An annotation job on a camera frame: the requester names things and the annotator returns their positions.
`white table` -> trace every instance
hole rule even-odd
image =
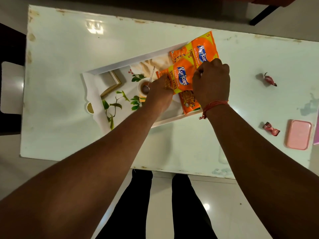
[[[85,110],[82,72],[210,30],[46,7],[30,10],[21,156],[38,159],[61,160],[101,137]],[[308,167],[319,105],[319,43],[222,30],[213,30],[213,36],[221,60],[230,66],[230,105],[273,145]],[[265,72],[278,87],[266,87],[256,78]],[[313,124],[307,150],[284,146],[289,119]],[[281,130],[279,136],[260,128],[267,121]],[[197,116],[151,129],[133,168],[233,178],[209,122]]]

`kurkure snack packet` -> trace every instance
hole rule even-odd
[[[184,114],[192,112],[200,108],[200,104],[195,100],[194,93],[191,90],[185,90],[178,94],[181,99],[181,106]]]
[[[174,94],[184,90],[193,90],[193,75],[196,71],[194,63],[193,53],[190,52],[183,59],[180,59],[169,68],[157,71],[156,75],[158,78],[163,74],[168,75]]]
[[[205,61],[210,62],[215,58],[219,58],[211,31],[194,39],[181,49],[170,52],[170,56],[172,61],[175,63],[184,58],[189,52],[193,52],[194,54],[196,68],[198,68]]]

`red candy wrapper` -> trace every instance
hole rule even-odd
[[[266,76],[267,73],[268,72],[264,74],[265,81],[267,81],[271,85],[277,86],[277,84],[274,82],[274,80],[270,76]]]
[[[266,122],[266,124],[263,126],[263,129],[270,131],[273,136],[277,136],[280,132],[278,129],[273,128],[269,122]]]

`leg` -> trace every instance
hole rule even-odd
[[[253,18],[250,22],[250,26],[255,26],[257,23],[259,23],[261,20],[263,20],[265,17],[267,17],[270,13],[272,13],[274,10],[276,10],[278,7],[276,6],[268,6],[266,7],[261,13],[259,13],[255,18]]]
[[[172,207],[175,239],[217,239],[211,221],[186,174],[172,180]]]
[[[146,216],[152,171],[132,171],[132,180],[96,239],[146,237]]]

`pink lid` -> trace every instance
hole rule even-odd
[[[311,123],[306,121],[293,120],[289,128],[287,147],[305,150],[308,148]]]

